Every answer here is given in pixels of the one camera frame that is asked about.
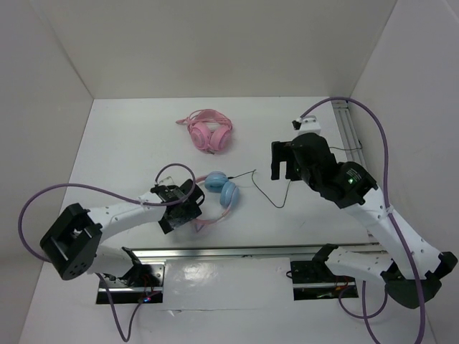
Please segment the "blue pink cat-ear headphones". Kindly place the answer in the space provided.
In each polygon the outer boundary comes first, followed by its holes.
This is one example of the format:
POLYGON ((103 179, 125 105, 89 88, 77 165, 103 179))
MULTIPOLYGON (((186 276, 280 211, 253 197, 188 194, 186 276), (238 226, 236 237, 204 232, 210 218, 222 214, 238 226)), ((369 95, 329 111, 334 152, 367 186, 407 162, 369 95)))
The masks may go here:
POLYGON ((224 208, 220 216, 215 219, 195 219, 193 220, 194 229, 196 232, 201 231, 204 227, 210 226, 223 220, 229 212, 236 206, 240 197, 240 190, 237 185, 232 182, 232 178, 228 177, 221 171, 213 171, 205 176, 200 176, 196 180, 197 183, 204 183, 204 187, 211 193, 219 194, 219 204, 224 208))

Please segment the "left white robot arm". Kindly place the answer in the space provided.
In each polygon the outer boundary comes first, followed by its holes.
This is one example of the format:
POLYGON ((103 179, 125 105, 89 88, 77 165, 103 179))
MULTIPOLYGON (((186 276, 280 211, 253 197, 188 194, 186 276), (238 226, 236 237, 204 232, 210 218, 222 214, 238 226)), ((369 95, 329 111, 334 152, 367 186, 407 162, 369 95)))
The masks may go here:
POLYGON ((132 286, 151 269, 128 247, 114 249, 104 241, 152 222, 168 234, 199 217, 203 202, 203 191, 188 179, 181 186, 154 186, 133 203, 92 209, 71 204, 42 237, 40 247, 63 280, 84 273, 104 274, 132 286))

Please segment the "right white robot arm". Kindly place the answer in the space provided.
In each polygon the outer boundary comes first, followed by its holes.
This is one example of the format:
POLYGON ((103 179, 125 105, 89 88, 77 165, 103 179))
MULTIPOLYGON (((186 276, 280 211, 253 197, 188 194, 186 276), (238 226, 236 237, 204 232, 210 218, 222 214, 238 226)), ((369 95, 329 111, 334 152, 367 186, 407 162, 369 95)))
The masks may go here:
POLYGON ((384 200, 382 189, 365 168, 353 161, 338 162, 326 139, 304 133, 292 141, 271 144, 271 178, 304 181, 311 190, 354 217, 387 252, 369 257, 335 244, 324 245, 313 257, 313 273, 321 281, 349 276, 384 286, 397 303, 416 309, 431 300, 451 273, 457 258, 427 243, 384 200))

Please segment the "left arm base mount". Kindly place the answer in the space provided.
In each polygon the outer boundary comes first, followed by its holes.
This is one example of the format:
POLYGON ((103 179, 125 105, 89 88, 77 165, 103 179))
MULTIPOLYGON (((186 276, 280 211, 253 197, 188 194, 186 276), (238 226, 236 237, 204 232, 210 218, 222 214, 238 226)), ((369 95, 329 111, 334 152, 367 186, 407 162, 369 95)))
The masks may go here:
POLYGON ((96 303, 108 305, 109 299, 105 286, 110 290, 115 305, 136 303, 160 304, 164 297, 165 262, 143 263, 138 274, 127 277, 114 277, 102 274, 104 283, 99 282, 96 303))

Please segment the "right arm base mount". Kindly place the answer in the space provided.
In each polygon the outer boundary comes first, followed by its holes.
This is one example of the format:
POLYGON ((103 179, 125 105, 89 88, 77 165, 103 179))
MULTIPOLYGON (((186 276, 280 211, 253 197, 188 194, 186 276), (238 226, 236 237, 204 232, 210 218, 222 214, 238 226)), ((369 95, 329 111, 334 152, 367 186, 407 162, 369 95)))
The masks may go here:
POLYGON ((317 262, 291 261, 285 275, 293 283, 295 301, 338 299, 342 291, 343 298, 359 296, 353 277, 336 276, 317 262))

